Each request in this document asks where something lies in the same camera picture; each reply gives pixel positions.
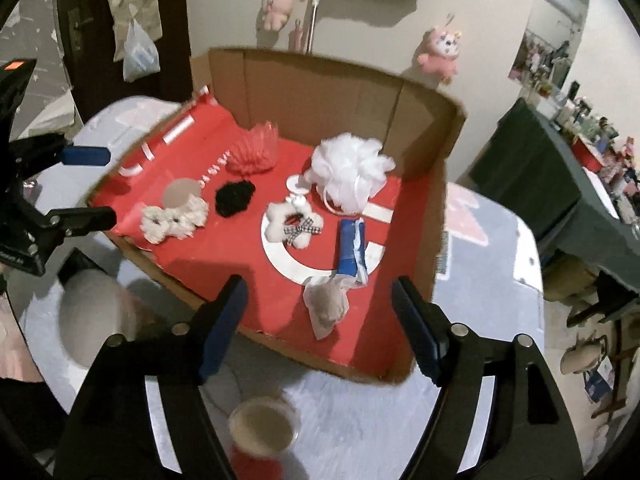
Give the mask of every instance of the white table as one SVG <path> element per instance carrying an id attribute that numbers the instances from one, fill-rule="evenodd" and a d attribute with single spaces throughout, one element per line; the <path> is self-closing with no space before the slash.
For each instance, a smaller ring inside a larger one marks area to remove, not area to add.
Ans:
<path id="1" fill-rule="evenodd" d="M 177 104 L 129 98 L 110 105 L 75 138 L 76 145 L 107 146 L 106 168 L 63 167 L 43 172 L 41 211 L 76 206 L 135 140 Z M 450 320 L 464 322 L 479 335 L 511 340 L 529 333 L 544 348 L 540 264 L 532 233 L 513 213 L 475 193 L 450 185 L 446 258 L 441 261 L 433 301 Z M 60 341 L 58 312 L 63 287 L 57 272 L 73 247 L 128 286 L 144 303 L 170 320 L 184 320 L 190 309 L 127 260 L 103 234 L 69 239 L 58 248 L 42 278 L 13 271 L 9 294 L 31 354 L 44 379 L 68 412 L 86 369 L 73 362 Z M 175 459 L 154 378 L 147 398 L 162 463 L 180 471 Z M 482 384 L 481 398 L 462 468 L 478 458 L 493 380 Z M 419 371 L 397 386 L 356 384 L 309 370 L 247 339 L 236 336 L 220 373 L 203 387 L 213 425 L 229 452 L 226 416 L 255 395 L 284 393 L 300 410 L 302 430 L 282 459 L 284 478 L 399 478 L 415 450 L 438 396 Z"/>

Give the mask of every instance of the dark brown door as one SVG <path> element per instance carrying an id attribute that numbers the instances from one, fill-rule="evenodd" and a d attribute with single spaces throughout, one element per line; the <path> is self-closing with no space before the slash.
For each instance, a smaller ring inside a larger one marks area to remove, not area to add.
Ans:
<path id="1" fill-rule="evenodd" d="M 113 19 L 107 0 L 58 0 L 60 40 L 72 94 L 83 121 L 107 105 L 133 95 L 185 101 L 191 95 L 186 0 L 160 0 L 162 38 L 156 41 L 160 72 L 125 83 L 122 62 L 113 62 Z M 68 13 L 79 9 L 82 50 L 75 51 Z"/>

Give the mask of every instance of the black and white checkered bow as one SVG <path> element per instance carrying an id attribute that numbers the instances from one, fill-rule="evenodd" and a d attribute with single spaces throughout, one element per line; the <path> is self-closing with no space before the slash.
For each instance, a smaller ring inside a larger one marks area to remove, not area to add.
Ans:
<path id="1" fill-rule="evenodd" d="M 319 235 L 322 232 L 322 228 L 315 226 L 314 221 L 310 217 L 303 218 L 298 225 L 285 225 L 284 226 L 284 234 L 287 237 L 284 240 L 284 243 L 287 245 L 293 244 L 293 240 L 298 238 L 298 235 L 302 233 L 310 233 L 313 235 Z"/>

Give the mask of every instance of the white plastic bag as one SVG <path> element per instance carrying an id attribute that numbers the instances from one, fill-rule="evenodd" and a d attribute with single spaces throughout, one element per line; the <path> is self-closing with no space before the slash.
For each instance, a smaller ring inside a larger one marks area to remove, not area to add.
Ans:
<path id="1" fill-rule="evenodd" d="M 131 83 L 156 72 L 160 72 L 158 49 L 145 29 L 136 20 L 131 20 L 127 39 L 124 42 L 122 63 L 124 81 Z"/>
<path id="2" fill-rule="evenodd" d="M 331 200 L 345 215 L 361 213 L 369 198 L 385 187 L 385 173 L 396 167 L 391 157 L 380 155 L 381 149 L 379 140 L 350 133 L 323 140 L 314 150 L 305 180 L 316 184 L 329 211 L 340 214 L 329 205 Z"/>

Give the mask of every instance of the tiled floor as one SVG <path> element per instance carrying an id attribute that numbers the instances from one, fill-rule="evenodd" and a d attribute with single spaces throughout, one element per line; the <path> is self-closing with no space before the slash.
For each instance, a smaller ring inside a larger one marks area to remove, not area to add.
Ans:
<path id="1" fill-rule="evenodd" d="M 600 324 L 598 321 L 602 316 L 594 316 L 588 319 L 584 326 L 567 328 L 566 318 L 570 310 L 570 307 L 562 303 L 545 301 L 545 359 L 569 410 L 578 437 L 582 462 L 585 463 L 593 450 L 595 432 L 607 421 L 607 415 L 591 418 L 591 413 L 597 410 L 599 405 L 589 400 L 584 391 L 581 374 L 560 373 L 560 359 L 564 352 L 576 343 L 577 337 L 585 339 L 594 332 L 596 337 L 606 334 L 611 345 L 613 323 Z"/>

